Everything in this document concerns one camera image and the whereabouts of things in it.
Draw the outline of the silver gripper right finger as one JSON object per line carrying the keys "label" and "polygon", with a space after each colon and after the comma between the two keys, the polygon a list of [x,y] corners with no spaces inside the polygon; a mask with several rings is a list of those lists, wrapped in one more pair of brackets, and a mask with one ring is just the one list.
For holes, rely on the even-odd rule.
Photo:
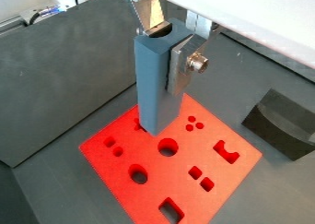
{"label": "silver gripper right finger", "polygon": [[172,49],[167,77],[167,91],[178,96],[189,86],[195,72],[203,73],[209,67],[210,59],[205,56],[209,43],[225,28],[213,24],[210,37],[205,39],[198,34],[191,34]]}

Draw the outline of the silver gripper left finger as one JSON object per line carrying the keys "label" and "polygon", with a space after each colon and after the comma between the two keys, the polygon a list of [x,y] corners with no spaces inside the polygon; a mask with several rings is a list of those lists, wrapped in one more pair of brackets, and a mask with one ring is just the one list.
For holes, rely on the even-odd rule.
{"label": "silver gripper left finger", "polygon": [[139,34],[150,38],[164,37],[172,30],[172,24],[166,21],[160,0],[139,0],[132,2],[139,20]]}

